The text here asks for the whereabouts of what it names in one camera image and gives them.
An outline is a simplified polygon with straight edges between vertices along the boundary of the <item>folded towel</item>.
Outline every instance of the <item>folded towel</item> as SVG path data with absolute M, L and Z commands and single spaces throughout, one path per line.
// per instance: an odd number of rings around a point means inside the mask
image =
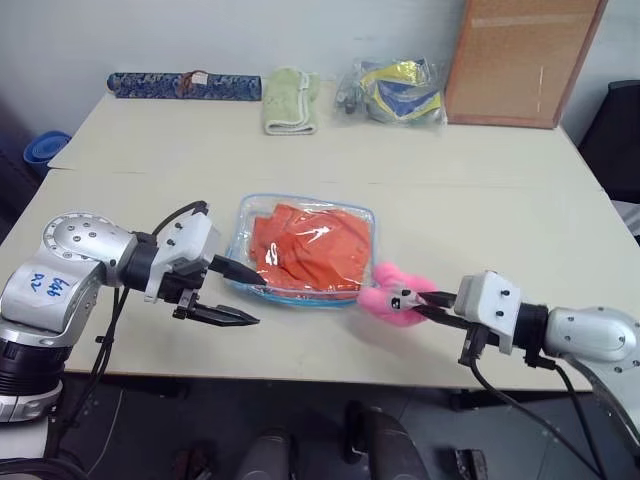
M 309 135 L 317 130 L 314 101 L 317 75 L 280 68 L 267 80 L 263 100 L 264 130 L 268 135 Z

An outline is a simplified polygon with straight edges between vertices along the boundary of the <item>plastic bag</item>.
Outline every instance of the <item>plastic bag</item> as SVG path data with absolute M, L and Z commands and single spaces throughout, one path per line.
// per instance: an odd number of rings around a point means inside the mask
M 374 232 L 366 208 L 278 194 L 245 197 L 227 256 L 251 265 L 267 285 L 231 283 L 292 305 L 353 303 L 372 284 Z
M 336 114 L 345 122 L 371 118 L 401 126 L 446 125 L 439 70 L 425 59 L 357 61 L 338 87 Z

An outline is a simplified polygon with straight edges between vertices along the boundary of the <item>cork board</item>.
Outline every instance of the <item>cork board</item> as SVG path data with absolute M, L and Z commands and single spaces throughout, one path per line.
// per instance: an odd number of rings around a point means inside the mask
M 554 128 L 607 0 L 468 0 L 450 123 Z

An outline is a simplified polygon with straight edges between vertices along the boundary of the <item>floor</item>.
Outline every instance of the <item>floor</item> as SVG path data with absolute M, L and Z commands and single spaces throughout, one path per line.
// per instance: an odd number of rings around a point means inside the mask
M 80 380 L 69 380 L 70 395 Z M 91 475 L 102 479 L 172 479 L 177 452 L 203 446 L 213 459 L 215 479 L 233 477 L 252 438 L 270 426 L 294 433 L 301 447 L 304 480 L 367 479 L 366 462 L 340 460 L 345 404 L 352 399 L 381 407 L 400 419 L 435 479 L 460 478 L 442 462 L 449 447 L 484 451 L 489 478 L 589 480 L 593 475 L 560 444 L 519 412 L 504 406 L 454 412 L 446 391 L 386 386 L 238 380 L 186 381 L 175 398 L 130 388 L 122 401 L 111 441 Z M 63 447 L 88 468 L 108 435 L 121 388 L 101 385 Z M 591 395 L 582 396 L 610 479 L 638 478 L 633 459 Z M 567 399 L 529 404 L 572 439 L 588 456 Z

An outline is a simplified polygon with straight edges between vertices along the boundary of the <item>orange cloth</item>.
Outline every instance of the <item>orange cloth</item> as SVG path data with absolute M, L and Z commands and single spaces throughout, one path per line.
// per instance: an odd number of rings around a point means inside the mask
M 368 223 L 342 210 L 309 212 L 276 205 L 256 217 L 249 256 L 277 288 L 358 290 L 371 257 Z

